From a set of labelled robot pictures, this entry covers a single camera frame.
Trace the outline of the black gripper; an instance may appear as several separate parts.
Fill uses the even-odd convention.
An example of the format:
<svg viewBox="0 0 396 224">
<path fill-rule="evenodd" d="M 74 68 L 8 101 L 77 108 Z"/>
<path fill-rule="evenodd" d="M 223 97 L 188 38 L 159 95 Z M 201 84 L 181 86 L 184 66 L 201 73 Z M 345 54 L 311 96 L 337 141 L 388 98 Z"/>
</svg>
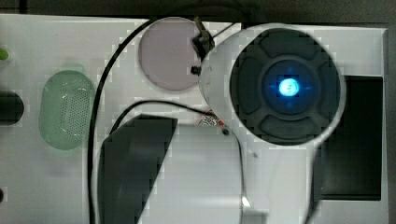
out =
<svg viewBox="0 0 396 224">
<path fill-rule="evenodd" d="M 191 39 L 191 43 L 200 61 L 203 62 L 206 55 L 215 47 L 215 41 L 198 16 L 194 18 L 194 23 L 199 33 Z"/>
</svg>

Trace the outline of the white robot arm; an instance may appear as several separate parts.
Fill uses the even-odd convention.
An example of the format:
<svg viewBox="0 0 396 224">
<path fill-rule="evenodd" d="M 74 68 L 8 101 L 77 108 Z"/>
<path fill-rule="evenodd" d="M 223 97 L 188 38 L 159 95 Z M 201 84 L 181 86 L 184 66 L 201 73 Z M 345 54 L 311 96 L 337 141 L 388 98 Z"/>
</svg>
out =
<svg viewBox="0 0 396 224">
<path fill-rule="evenodd" d="M 266 23 L 215 46 L 198 76 L 219 126 L 124 109 L 92 167 L 92 224 L 314 224 L 347 97 L 332 56 L 304 27 Z"/>
</svg>

